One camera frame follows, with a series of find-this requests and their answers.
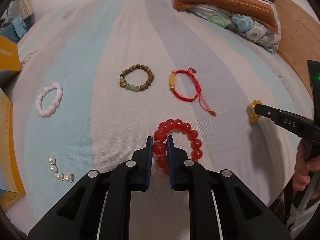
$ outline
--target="gold charm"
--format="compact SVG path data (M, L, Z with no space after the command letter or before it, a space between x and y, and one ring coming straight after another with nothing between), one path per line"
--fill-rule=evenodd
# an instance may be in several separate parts
M174 89L174 85L176 83L176 71L172 71L170 78L169 78L169 88L170 90Z
M120 84L120 87L124 88L127 82L125 81L125 79L121 79L119 84Z

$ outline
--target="cardboard box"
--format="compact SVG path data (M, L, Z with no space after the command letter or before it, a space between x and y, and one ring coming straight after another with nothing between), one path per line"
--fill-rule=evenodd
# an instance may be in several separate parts
M14 153L12 103L0 89L0 206L7 210L25 194Z
M0 88L20 71L17 44L0 35Z

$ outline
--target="red bead bracelet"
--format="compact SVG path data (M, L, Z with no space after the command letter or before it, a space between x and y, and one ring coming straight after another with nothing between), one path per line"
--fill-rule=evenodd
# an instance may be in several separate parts
M167 152L167 146L164 142L167 139L167 133L172 130L179 130L183 134L187 134L193 149L191 153L191 160L198 162L202 157L202 151L200 150L202 142L198 139L198 132L196 130L191 130L191 125L189 123L183 123L180 119L169 119L166 122L161 122L158 126L158 130L153 134L153 138L156 141L153 145L153 153L158 155L156 163L163 169L165 175L169 175L169 168L168 158L167 155L165 155Z

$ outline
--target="finger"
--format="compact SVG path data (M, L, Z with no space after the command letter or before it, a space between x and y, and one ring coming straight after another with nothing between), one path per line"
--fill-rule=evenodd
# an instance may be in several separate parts
M306 163L306 168L308 171L320 171L320 156L308 161Z
M306 186L300 185L295 179L295 177L293 177L292 179L292 186L294 190L298 190L298 191L302 191L306 188Z
M309 174L309 171L307 170L306 164L302 164L297 162L296 165L294 166L294 172L299 173L303 176L307 176Z
M307 170L306 167L306 160L304 158L304 148L302 141L300 141L298 145L298 150L297 150L297 160L296 160L296 165L294 167L295 172L299 172L302 175L308 175L309 171Z
M303 176L300 173L296 173L294 175L294 177L295 177L296 181L302 186L308 185L310 183L310 180L311 180L309 175Z

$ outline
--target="bed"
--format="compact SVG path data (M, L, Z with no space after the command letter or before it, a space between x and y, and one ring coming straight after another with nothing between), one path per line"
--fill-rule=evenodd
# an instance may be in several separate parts
M18 43L23 70L10 98L14 147L27 195L10 210L14 224L28 233L39 219L89 170L105 172L143 148L160 122L189 122L198 130L207 169L232 170L266 205L293 174L300 139L261 118L250 125L253 100L308 118L313 102L292 68L263 48L193 14L177 12L172 0L94 0L53 10ZM148 65L155 80L144 92L119 86L120 73ZM177 100L168 87L176 69L197 70L203 95L217 113L198 101ZM142 84L137 71L130 83ZM64 94L55 114L39 117L37 95L52 82ZM192 82L177 75L177 90L188 97ZM49 93L43 106L49 105ZM173 133L190 156L189 141ZM73 172L73 184L50 173ZM131 239L189 239L188 193L173 192L169 179L152 165L146 193L133 193Z

